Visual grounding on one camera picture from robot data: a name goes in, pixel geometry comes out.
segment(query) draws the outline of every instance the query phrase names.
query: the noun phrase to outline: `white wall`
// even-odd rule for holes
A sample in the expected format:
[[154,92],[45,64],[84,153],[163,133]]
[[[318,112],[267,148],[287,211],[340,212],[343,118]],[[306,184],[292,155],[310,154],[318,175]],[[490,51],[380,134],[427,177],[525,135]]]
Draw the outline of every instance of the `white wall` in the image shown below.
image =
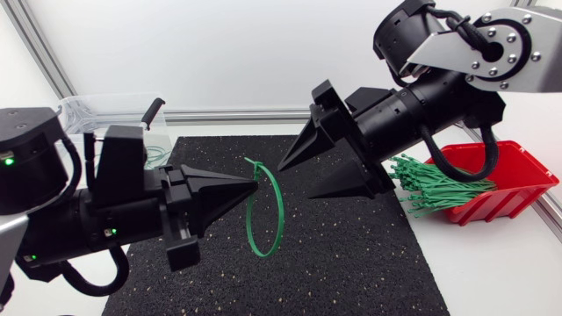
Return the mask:
[[[33,13],[80,94],[159,91],[167,108],[295,108],[392,87],[372,35],[399,0],[42,0]],[[509,0],[442,1],[474,17]]]
[[0,7],[0,108],[54,106],[45,80],[3,7]]

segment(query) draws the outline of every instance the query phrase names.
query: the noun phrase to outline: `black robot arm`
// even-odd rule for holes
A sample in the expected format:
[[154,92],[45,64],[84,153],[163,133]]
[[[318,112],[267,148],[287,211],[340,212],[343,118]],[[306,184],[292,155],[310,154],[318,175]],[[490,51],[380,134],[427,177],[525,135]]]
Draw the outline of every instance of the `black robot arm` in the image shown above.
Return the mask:
[[[437,167],[455,180],[477,181],[494,170],[499,151],[491,128],[501,121],[505,107],[497,92],[474,88],[466,75],[457,71],[407,61],[426,38],[444,31],[433,14],[446,17],[450,13],[436,11],[434,5],[432,1],[406,1],[375,33],[374,50],[386,60],[403,89],[360,88],[345,103],[329,81],[313,90],[311,118],[278,169],[288,169],[326,152],[340,139],[351,145],[361,164],[343,165],[314,188],[310,198],[374,198],[377,193],[393,189],[393,182],[380,163],[421,140],[427,143]],[[478,31],[468,26],[467,20],[461,20],[457,32],[466,35]],[[487,42],[480,42],[481,34],[465,37],[467,42],[479,43],[474,45],[485,51],[483,54],[489,54]],[[401,77],[408,75],[417,80],[402,82]],[[486,163],[474,175],[451,166],[431,137],[461,119],[466,126],[479,128],[486,143]]]

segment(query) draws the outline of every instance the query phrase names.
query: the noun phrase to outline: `clear plastic container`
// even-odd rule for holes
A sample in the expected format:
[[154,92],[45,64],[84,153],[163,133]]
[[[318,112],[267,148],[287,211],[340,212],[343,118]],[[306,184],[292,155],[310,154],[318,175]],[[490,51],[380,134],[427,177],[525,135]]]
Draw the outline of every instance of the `clear plastic container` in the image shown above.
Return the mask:
[[[156,93],[139,93],[67,97],[61,100],[59,120],[83,159],[83,133],[93,132],[97,137],[103,138],[111,125],[139,126],[142,116],[157,97],[161,96]],[[150,130],[144,131],[144,145],[148,151],[145,169],[166,164],[172,150],[163,114],[165,106],[163,105],[156,114],[150,124]],[[60,142],[56,146],[70,175],[72,161],[68,152]],[[99,162],[102,146],[103,142],[96,142],[96,165]],[[84,185],[83,173],[81,186]]]

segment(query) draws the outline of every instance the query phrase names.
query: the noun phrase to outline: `metal extrusion profile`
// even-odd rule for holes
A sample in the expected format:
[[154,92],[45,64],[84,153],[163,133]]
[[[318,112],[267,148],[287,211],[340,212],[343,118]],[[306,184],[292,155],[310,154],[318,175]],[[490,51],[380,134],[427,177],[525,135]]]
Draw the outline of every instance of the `metal extrusion profile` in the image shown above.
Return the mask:
[[26,0],[0,0],[37,66],[59,99],[75,96],[76,91],[56,59]]

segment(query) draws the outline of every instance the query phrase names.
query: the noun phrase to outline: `silver metal bracket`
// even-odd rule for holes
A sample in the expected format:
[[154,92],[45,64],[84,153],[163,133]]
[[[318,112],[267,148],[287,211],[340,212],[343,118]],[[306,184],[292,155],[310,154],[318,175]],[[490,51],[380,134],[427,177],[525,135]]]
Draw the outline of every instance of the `silver metal bracket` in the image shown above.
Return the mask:
[[[458,34],[447,32],[427,38],[408,62],[465,73],[480,90],[562,92],[562,11],[504,8],[486,13],[482,22],[479,31],[503,47],[498,61],[485,61]],[[523,40],[527,34],[530,39]]]
[[0,216],[0,291],[10,274],[11,264],[27,229],[25,213]]

